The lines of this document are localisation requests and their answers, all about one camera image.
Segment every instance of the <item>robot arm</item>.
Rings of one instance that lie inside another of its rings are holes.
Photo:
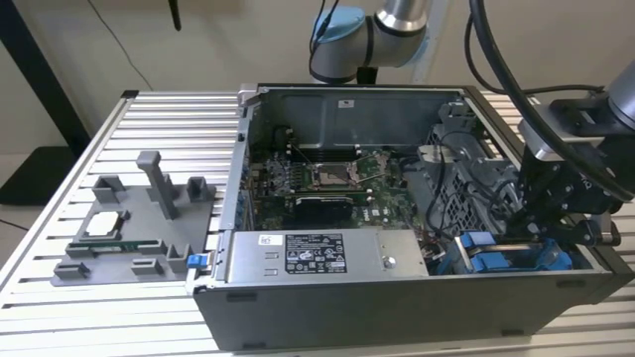
[[[424,51],[428,0],[386,0],[373,16],[337,7],[317,19],[309,72],[329,84],[354,79],[357,68],[398,67]]]

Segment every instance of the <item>screw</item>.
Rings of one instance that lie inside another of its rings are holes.
[[[392,269],[397,265],[397,262],[394,258],[392,257],[382,257],[382,261],[384,261],[384,268],[386,269]]]

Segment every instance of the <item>white label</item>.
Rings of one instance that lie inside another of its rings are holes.
[[[281,234],[261,234],[257,239],[258,245],[281,245]]]
[[[337,102],[337,108],[353,108],[354,107],[354,101],[350,99],[340,100]]]

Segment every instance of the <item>black stand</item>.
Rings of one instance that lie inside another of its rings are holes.
[[[68,147],[38,147],[0,188],[0,204],[44,205],[90,138],[12,0],[0,0],[0,40]]]

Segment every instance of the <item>sticker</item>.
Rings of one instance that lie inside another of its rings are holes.
[[[337,102],[337,108],[353,108],[354,107],[354,100],[345,99]]]
[[[286,234],[284,257],[289,274],[346,272],[341,234]]]
[[[261,234],[257,238],[258,245],[281,245],[281,234]]]

